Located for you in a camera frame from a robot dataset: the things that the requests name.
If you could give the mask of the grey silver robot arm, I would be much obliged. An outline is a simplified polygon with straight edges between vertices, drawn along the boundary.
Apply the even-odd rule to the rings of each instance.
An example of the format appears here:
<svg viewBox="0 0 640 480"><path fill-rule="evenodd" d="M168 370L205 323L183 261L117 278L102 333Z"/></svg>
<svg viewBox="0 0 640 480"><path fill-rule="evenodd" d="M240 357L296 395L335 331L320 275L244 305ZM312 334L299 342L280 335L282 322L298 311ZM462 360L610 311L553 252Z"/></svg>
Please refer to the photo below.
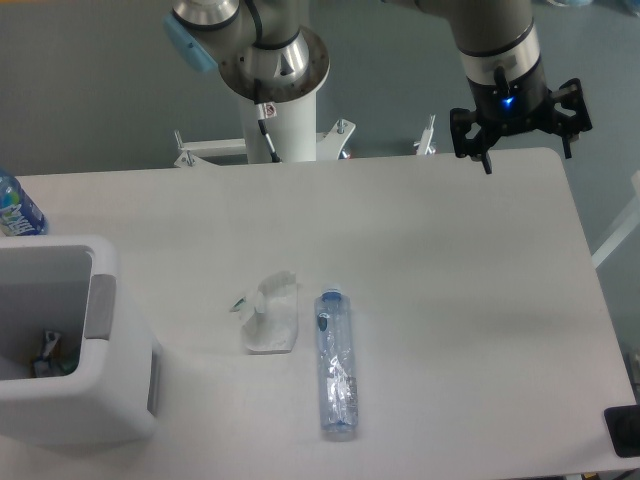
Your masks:
<svg viewBox="0 0 640 480"><path fill-rule="evenodd" d="M475 106L450 113L455 155L492 167L502 138L539 130L569 145L592 127L578 79L546 82L527 1L411 1L444 19ZM298 1L177 1L163 26L194 68L216 70L238 99L252 164L313 162L327 141L316 129L316 95L330 59L302 20Z"/></svg>

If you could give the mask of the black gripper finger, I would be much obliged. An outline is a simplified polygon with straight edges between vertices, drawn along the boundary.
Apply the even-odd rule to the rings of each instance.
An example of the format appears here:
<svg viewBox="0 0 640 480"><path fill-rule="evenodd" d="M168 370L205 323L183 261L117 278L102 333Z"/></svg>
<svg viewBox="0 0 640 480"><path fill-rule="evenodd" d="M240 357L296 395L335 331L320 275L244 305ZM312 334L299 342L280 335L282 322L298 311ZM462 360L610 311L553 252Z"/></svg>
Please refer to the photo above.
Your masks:
<svg viewBox="0 0 640 480"><path fill-rule="evenodd" d="M581 81L572 78L549 90L542 110L542 131L561 139L563 154L572 158L571 145L593 128Z"/></svg>
<svg viewBox="0 0 640 480"><path fill-rule="evenodd" d="M492 174L489 146L485 140L485 131L478 121L478 113L453 108L450 111L449 125L456 157L469 157L472 161L479 162L486 174Z"/></svg>

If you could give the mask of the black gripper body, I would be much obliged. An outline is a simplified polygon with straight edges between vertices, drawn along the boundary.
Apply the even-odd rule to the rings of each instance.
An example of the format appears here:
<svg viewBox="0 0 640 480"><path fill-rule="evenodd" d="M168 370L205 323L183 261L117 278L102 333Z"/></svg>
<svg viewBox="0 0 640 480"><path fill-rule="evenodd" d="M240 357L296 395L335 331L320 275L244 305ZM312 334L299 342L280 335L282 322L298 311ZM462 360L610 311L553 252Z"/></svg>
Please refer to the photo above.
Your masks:
<svg viewBox="0 0 640 480"><path fill-rule="evenodd" d="M506 92L495 84L468 80L476 109L467 112L467 131L477 136L514 136L534 130L554 132L554 107L542 67L507 82Z"/></svg>

